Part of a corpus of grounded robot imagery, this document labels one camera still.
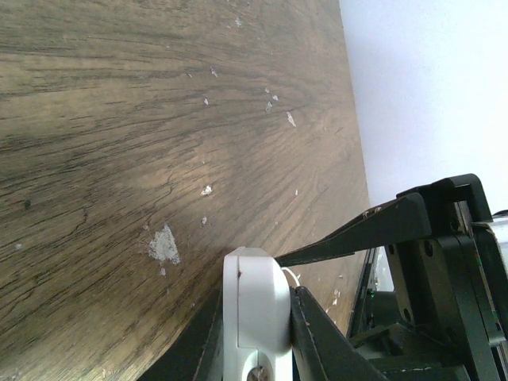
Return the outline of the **white remote control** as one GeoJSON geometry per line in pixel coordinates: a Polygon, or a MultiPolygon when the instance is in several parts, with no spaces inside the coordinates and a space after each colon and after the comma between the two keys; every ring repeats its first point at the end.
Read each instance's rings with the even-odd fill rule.
{"type": "Polygon", "coordinates": [[[223,261],[223,379],[292,380],[291,293],[276,260],[239,247],[223,261]]]}

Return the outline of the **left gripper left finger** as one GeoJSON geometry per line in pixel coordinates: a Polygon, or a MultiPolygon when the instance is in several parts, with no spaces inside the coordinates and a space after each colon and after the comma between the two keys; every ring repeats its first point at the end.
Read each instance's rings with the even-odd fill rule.
{"type": "Polygon", "coordinates": [[[222,292],[211,291],[171,347],[140,380],[223,379],[222,292]]]}

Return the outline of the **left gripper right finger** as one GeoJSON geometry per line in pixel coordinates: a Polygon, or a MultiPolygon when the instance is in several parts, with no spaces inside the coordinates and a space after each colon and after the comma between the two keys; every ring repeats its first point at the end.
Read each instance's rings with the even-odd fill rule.
{"type": "Polygon", "coordinates": [[[335,326],[306,287],[290,289],[294,380],[385,380],[335,326]]]}

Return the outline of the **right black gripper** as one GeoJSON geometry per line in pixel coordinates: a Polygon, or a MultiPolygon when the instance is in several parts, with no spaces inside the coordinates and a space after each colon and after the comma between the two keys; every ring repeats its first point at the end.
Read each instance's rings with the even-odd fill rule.
{"type": "Polygon", "coordinates": [[[356,351],[385,380],[504,380],[500,220],[479,177],[458,175],[405,190],[277,262],[291,267],[385,248],[393,310],[356,335],[356,351]]]}

